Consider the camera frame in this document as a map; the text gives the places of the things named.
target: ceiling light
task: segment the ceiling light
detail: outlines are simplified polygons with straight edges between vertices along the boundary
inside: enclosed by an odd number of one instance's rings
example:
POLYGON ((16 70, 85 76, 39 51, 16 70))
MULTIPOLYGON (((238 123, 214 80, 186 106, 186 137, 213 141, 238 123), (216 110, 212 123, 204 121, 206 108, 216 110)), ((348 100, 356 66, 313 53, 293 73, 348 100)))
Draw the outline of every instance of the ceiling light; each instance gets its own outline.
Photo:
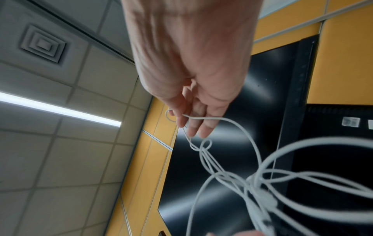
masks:
POLYGON ((91 114, 84 113, 84 112, 78 112, 78 111, 75 111, 75 110, 72 110, 72 109, 67 109, 67 108, 64 108, 64 107, 59 107, 59 106, 47 104, 47 103, 44 103, 44 102, 39 102, 39 101, 27 99, 27 98, 22 98, 22 97, 10 95, 10 94, 7 94, 7 93, 2 93, 2 92, 0 92, 0 101, 10 103, 10 104, 15 104, 15 105, 18 105, 18 106, 23 106, 23 107, 33 108, 33 109, 42 110, 42 111, 46 111, 46 112, 56 113, 56 114, 60 114, 60 115, 66 115, 66 116, 70 116, 70 117, 74 117, 74 118, 78 118, 78 119, 83 119, 83 120, 86 120, 86 121, 93 121, 93 122, 97 122, 97 123, 101 123, 101 124, 116 126, 116 127, 120 127, 120 125, 121 125, 120 121, 115 121, 115 120, 111 120, 111 119, 108 119, 108 118, 103 118, 103 117, 96 116, 96 115, 91 115, 91 114))

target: fluorescent light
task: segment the fluorescent light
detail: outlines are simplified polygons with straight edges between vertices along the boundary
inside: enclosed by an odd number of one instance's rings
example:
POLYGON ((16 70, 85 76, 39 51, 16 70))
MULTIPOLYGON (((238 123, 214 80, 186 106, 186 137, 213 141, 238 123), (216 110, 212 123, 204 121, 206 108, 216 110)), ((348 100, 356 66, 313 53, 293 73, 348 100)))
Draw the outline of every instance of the fluorescent light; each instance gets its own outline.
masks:
POLYGON ((2 92, 0 92, 0 101, 10 103, 10 104, 15 104, 18 106, 42 110, 46 112, 52 112, 52 113, 56 113, 60 115, 66 115, 66 116, 70 116, 70 117, 74 117, 78 119, 83 119, 86 121, 93 121, 93 122, 97 122, 101 124, 116 126, 116 127, 120 127, 122 123, 120 121, 115 121, 115 120, 103 118, 103 117, 96 116, 96 115, 91 115, 91 114, 84 113, 84 112, 78 112, 72 109, 67 109, 64 107, 59 107, 59 106, 47 104, 44 102, 22 98, 22 97, 10 95, 7 93, 2 93, 2 92))

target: black panel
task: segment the black panel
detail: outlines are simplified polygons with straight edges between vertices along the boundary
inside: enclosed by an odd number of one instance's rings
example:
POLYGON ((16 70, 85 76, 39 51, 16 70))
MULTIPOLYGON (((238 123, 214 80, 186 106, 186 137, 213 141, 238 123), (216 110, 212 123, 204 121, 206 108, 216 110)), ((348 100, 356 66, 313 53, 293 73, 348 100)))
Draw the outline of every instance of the black panel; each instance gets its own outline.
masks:
MULTIPOLYGON (((307 70, 315 40, 317 37, 305 44, 297 42, 254 55, 245 85, 225 114, 252 134, 262 157, 277 149, 286 107, 288 112, 292 112, 302 103, 303 90, 307 91, 307 70), (307 46, 307 56, 300 50, 304 46, 307 46), (294 66, 304 57, 307 60, 301 81, 296 77, 301 70, 294 69, 294 66), (296 107, 288 105, 293 102, 292 99, 297 99, 296 107)), ((293 131, 297 137, 299 128, 290 132, 293 131)), ((211 154, 227 171, 247 177, 258 168, 249 140, 237 127, 221 121, 209 138, 213 140, 211 154)), ((200 142, 199 138, 193 138, 196 145, 200 142)), ((190 149, 183 131, 179 130, 159 204, 159 212, 172 236, 185 235, 190 209, 208 177, 198 153, 190 149)), ((219 236, 231 236, 249 229, 253 226, 244 201, 214 180, 197 204, 192 235, 205 236, 214 232, 219 236)))
MULTIPOLYGON (((368 119, 373 119, 373 107, 346 107, 312 105, 307 108, 300 132, 300 139, 321 136, 352 136, 373 138, 373 130, 368 129, 368 119), (342 126, 342 119, 361 118, 358 128, 342 126)), ((373 150, 349 146, 320 146, 298 150, 294 154, 293 171, 319 171, 338 175, 367 187, 373 188, 373 150)), ((371 199, 306 182, 292 180, 288 185, 287 197, 312 207, 334 210, 373 210, 371 199)), ((316 220, 285 207, 285 212, 303 225, 323 236, 373 235, 372 226, 337 224, 316 220)))

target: white cord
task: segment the white cord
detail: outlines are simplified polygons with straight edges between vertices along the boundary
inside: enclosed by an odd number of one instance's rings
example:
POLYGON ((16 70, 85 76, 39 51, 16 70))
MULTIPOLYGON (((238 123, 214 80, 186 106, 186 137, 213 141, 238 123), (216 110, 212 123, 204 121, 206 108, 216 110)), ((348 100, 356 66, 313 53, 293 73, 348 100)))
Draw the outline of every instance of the white cord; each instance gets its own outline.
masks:
POLYGON ((212 146, 212 140, 205 138, 202 140, 199 147, 194 145, 191 142, 191 138, 186 135, 186 127, 183 128, 184 134, 186 139, 189 142, 190 148, 194 151, 199 152, 200 161, 202 166, 206 169, 206 171, 211 175, 202 185, 200 188, 192 209, 189 214, 188 226, 186 229, 186 236, 190 236, 191 228, 192 228, 192 221, 195 212, 195 207, 197 205, 198 199, 201 196, 202 192, 205 190, 207 185, 213 180, 216 179, 218 182, 226 186, 227 188, 231 189, 235 193, 237 193, 246 203, 246 208, 248 210, 249 216, 253 225, 256 230, 261 231, 267 236, 275 236, 275 230, 272 226, 267 226, 264 224, 265 221, 271 221, 269 212, 277 215, 280 219, 291 225, 293 228, 297 229, 299 232, 306 236, 318 236, 315 232, 309 230, 308 228, 304 227, 303 225, 299 224, 294 219, 290 218, 283 212, 277 209, 278 200, 283 202, 288 207, 296 210, 300 213, 305 215, 323 219, 323 220, 330 220, 335 222, 344 222, 344 223, 359 223, 359 224, 373 224, 373 211, 334 211, 334 210, 324 210, 318 208, 311 208, 308 206, 301 205, 296 203, 287 197, 280 194, 271 184, 272 183, 279 183, 284 181, 289 181, 295 178, 301 178, 316 184, 320 184, 322 186, 339 190, 342 192, 346 192, 349 194, 357 195, 364 198, 373 199, 373 190, 369 189, 359 183, 353 182, 351 180, 338 177, 335 175, 330 175, 326 173, 319 173, 313 171, 303 171, 303 172, 292 172, 288 170, 279 170, 279 169, 267 169, 268 166, 274 162, 277 158, 285 155, 286 153, 305 148, 311 146, 319 146, 319 145, 350 145, 350 146, 357 146, 357 147, 365 147, 373 149, 373 141, 361 138, 343 138, 343 137, 326 137, 326 138, 311 138, 302 141, 297 141, 291 143, 285 147, 282 147, 269 155, 263 162, 261 160, 261 156, 259 153, 259 149, 254 142, 251 135, 237 122, 224 118, 224 117, 191 117, 188 115, 184 115, 190 119, 196 120, 222 120, 230 122, 236 125, 239 129, 241 129, 247 138, 250 140, 256 154, 256 158, 258 159, 258 170, 247 177, 246 179, 241 178, 240 176, 225 171, 223 167, 217 162, 217 160, 210 154, 208 151, 212 146), (279 173, 285 176, 279 178, 272 178, 272 179, 264 179, 264 173, 279 173), (343 185, 331 183, 325 180, 321 180, 319 178, 323 178, 326 180, 333 180, 334 182, 339 182, 343 185), (265 185, 269 191, 262 189, 262 185, 265 185), (253 196, 255 201, 251 200, 248 197, 248 193, 253 196))

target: air vent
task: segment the air vent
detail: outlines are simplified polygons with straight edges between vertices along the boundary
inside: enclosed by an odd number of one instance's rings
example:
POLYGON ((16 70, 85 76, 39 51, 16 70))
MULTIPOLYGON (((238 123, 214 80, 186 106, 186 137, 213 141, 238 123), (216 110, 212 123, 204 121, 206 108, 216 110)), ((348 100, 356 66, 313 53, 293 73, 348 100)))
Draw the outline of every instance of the air vent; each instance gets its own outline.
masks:
POLYGON ((29 25, 21 42, 22 49, 55 63, 59 62, 65 46, 66 42, 33 25, 29 25))

